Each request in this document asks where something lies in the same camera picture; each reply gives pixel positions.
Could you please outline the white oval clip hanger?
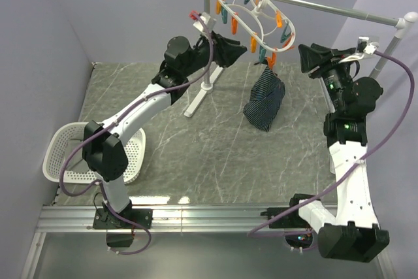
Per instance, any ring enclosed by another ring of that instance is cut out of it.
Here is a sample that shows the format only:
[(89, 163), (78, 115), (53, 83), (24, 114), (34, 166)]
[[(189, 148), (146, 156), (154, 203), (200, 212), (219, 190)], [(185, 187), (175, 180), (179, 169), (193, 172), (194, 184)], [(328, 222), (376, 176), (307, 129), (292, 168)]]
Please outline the white oval clip hanger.
[(216, 14), (231, 23), (231, 33), (242, 28), (249, 34), (249, 48), (258, 62), (273, 68), (279, 53), (295, 46), (296, 29), (272, 0), (216, 0)]

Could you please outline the navy striped underwear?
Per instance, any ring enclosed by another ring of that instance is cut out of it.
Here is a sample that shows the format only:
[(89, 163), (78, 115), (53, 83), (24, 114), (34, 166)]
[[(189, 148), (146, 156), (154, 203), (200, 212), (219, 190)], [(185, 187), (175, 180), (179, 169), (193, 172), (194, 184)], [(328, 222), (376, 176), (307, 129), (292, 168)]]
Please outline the navy striped underwear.
[(254, 83), (243, 115), (258, 130), (269, 132), (285, 97), (285, 84), (270, 67)]

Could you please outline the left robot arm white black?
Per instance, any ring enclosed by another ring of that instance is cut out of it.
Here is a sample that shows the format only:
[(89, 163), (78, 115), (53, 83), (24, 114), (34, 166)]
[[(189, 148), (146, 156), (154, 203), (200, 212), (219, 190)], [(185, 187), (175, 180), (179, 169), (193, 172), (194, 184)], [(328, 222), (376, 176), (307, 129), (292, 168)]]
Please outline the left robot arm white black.
[(239, 41), (215, 32), (207, 38), (201, 35), (191, 46), (183, 36), (171, 38), (167, 44), (159, 72), (133, 102), (113, 117), (84, 128), (82, 158), (95, 172), (103, 193), (104, 211), (117, 228), (134, 225), (132, 202), (127, 195), (123, 174), (129, 162), (125, 146), (131, 137), (154, 116), (173, 105), (190, 86), (187, 79), (212, 63), (231, 66), (247, 48)]

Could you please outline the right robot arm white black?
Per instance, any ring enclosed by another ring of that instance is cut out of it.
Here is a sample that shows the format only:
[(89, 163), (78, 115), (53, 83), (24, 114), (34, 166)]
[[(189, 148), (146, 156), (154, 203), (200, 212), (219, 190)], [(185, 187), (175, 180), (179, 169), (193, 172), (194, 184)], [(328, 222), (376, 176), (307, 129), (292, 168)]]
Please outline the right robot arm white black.
[(301, 44), (298, 52), (301, 71), (322, 79), (334, 108), (325, 117), (323, 132), (336, 177), (337, 212), (331, 214), (320, 197), (296, 194), (290, 209), (271, 217), (270, 223), (288, 218), (297, 227), (310, 227), (324, 258), (369, 263), (389, 244), (389, 233), (380, 228), (372, 206), (364, 159), (366, 116), (383, 88), (368, 76), (355, 80), (350, 75), (351, 65), (359, 64), (355, 48)]

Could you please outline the white metal drying rack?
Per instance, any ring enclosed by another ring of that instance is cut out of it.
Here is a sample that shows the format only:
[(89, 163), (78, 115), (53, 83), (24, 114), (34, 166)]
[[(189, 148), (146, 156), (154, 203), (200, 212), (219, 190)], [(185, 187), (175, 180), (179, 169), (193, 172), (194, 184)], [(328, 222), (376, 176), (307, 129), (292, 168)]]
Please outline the white metal drying rack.
[[(260, 47), (264, 48), (276, 54), (278, 52), (285, 52), (291, 49), (291, 45), (294, 43), (296, 38), (296, 29), (293, 25), (292, 21), (278, 9), (273, 2), (278, 1), (281, 3), (287, 3), (290, 5), (296, 5), (298, 7), (309, 8), (312, 10), (317, 10), (321, 12), (328, 12), (331, 14), (336, 14), (339, 16), (345, 16), (348, 18), (354, 18), (358, 20), (369, 21), (377, 24), (383, 25), (390, 25), (396, 29), (396, 33), (392, 41), (389, 43), (388, 47), (385, 50), (387, 55), (391, 55), (396, 47), (399, 45), (400, 41), (406, 36), (408, 31), (412, 28), (412, 26), (417, 22), (417, 13), (416, 12), (409, 12), (404, 15), (402, 18), (388, 18), (384, 16), (378, 16), (375, 14), (370, 14), (367, 12), (363, 12), (360, 10), (349, 9), (349, 8), (338, 8), (332, 7), (327, 5), (321, 5), (318, 3), (313, 3), (304, 0), (260, 0), (259, 2), (255, 2), (254, 0), (249, 0), (250, 3), (253, 5), (251, 10), (247, 10), (248, 14), (257, 22), (260, 32), (260, 35), (257, 35), (253, 32), (248, 25), (239, 18), (232, 10), (233, 7), (237, 7), (238, 5), (235, 3), (228, 4), (224, 0), (216, 0), (216, 12), (220, 13), (221, 11), (225, 11), (231, 15), (234, 21), (240, 24), (246, 31), (251, 35), (251, 50), (255, 50), (255, 43), (257, 43)], [(203, 0), (204, 6), (204, 13), (208, 14), (210, 12), (210, 0)], [(259, 17), (264, 16), (269, 20), (276, 21), (276, 28), (282, 26), (284, 22), (291, 28), (291, 37), (290, 43), (286, 44), (283, 48), (273, 48), (269, 45), (265, 44), (263, 40), (269, 36), (268, 33), (264, 32), (263, 26), (259, 21)]]

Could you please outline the white perforated laundry basket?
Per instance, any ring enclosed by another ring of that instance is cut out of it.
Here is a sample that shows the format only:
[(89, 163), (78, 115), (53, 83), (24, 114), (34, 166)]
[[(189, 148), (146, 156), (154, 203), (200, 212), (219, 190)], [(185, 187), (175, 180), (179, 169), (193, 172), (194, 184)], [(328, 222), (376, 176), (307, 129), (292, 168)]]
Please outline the white perforated laundry basket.
[[(42, 164), (44, 176), (52, 181), (59, 182), (62, 165), (70, 153), (83, 141), (85, 122), (74, 122), (64, 125), (52, 137)], [(123, 174), (125, 184), (134, 182), (140, 174), (146, 148), (146, 134), (139, 129), (125, 146), (128, 157), (128, 167)], [(90, 184), (96, 175), (88, 168), (82, 159), (82, 152), (78, 151), (70, 160), (63, 177), (64, 183)]]

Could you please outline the grey cloth in basket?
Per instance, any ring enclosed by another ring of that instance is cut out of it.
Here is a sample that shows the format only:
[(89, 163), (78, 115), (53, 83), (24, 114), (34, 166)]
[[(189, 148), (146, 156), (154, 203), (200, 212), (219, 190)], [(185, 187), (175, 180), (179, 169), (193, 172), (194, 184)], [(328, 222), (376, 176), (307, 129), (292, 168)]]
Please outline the grey cloth in basket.
[[(80, 145), (82, 140), (80, 139), (70, 139), (67, 143), (67, 147), (64, 153), (64, 161), (68, 160), (68, 157), (73, 153), (73, 151)], [(87, 173), (89, 171), (88, 164), (82, 158), (82, 149), (79, 149), (70, 161), (67, 163), (66, 171), (72, 171), (78, 174)]]

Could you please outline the aluminium mounting rail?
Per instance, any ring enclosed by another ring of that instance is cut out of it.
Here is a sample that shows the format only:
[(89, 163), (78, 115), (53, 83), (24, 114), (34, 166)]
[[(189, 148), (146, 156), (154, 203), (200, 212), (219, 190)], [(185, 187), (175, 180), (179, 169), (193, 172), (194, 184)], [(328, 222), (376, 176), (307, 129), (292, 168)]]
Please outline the aluminium mounting rail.
[[(217, 205), (144, 205), (153, 220), (152, 233), (247, 233), (266, 221), (261, 213), (270, 207), (285, 208), (285, 203), (274, 204), (217, 204)], [(94, 206), (45, 206), (42, 208), (36, 232), (85, 233), (94, 232)]]

